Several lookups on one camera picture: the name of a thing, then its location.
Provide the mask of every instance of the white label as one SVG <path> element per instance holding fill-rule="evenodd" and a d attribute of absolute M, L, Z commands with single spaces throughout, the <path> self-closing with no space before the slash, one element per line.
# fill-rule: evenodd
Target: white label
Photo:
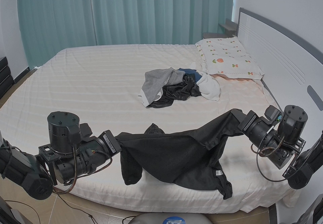
<path fill-rule="evenodd" d="M 216 170 L 216 176 L 223 175 L 223 172 L 221 170 Z"/>
<path fill-rule="evenodd" d="M 110 150 L 112 151 L 112 153 L 115 153 L 116 150 L 115 148 L 113 147 L 113 145 L 111 144 L 110 140 L 108 139 L 107 135 L 104 134 L 103 135 L 103 138 L 105 139 L 105 141 L 107 142 L 107 145 L 109 146 Z"/>

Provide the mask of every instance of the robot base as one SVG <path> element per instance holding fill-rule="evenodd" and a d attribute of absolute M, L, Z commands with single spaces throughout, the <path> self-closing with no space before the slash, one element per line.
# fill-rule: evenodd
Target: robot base
<path fill-rule="evenodd" d="M 213 224 L 200 213 L 149 212 L 134 217 L 129 224 Z"/>

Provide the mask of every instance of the black garment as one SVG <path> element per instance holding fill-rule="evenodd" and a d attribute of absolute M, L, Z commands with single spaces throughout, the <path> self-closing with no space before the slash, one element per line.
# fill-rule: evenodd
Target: black garment
<path fill-rule="evenodd" d="M 173 104 L 174 100 L 187 100 L 189 96 L 198 97 L 201 93 L 199 87 L 196 85 L 195 74 L 184 74 L 183 82 L 175 85 L 163 87 L 162 97 L 152 102 L 149 107 L 165 108 Z"/>
<path fill-rule="evenodd" d="M 231 110 L 206 125 L 179 133 L 165 134 L 152 124 L 144 134 L 120 133 L 121 171 L 126 185 L 136 184 L 144 168 L 160 181 L 195 190 L 219 190 L 223 199 L 232 197 L 232 186 L 222 170 L 228 136 L 239 136 L 240 122 Z"/>

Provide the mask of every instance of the white pillow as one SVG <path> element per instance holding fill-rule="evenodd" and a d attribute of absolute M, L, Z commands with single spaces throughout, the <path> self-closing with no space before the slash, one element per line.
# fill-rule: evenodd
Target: white pillow
<path fill-rule="evenodd" d="M 261 80 L 264 75 L 237 37 L 202 39 L 196 46 L 207 74 L 255 80 Z"/>

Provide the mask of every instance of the gray cloth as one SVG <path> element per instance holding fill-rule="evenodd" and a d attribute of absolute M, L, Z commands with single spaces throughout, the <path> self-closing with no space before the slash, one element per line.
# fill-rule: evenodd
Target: gray cloth
<path fill-rule="evenodd" d="M 156 69 L 145 73 L 145 82 L 138 97 L 142 99 L 145 107 L 160 98 L 163 94 L 163 87 L 178 84 L 183 81 L 185 72 L 168 69 Z"/>

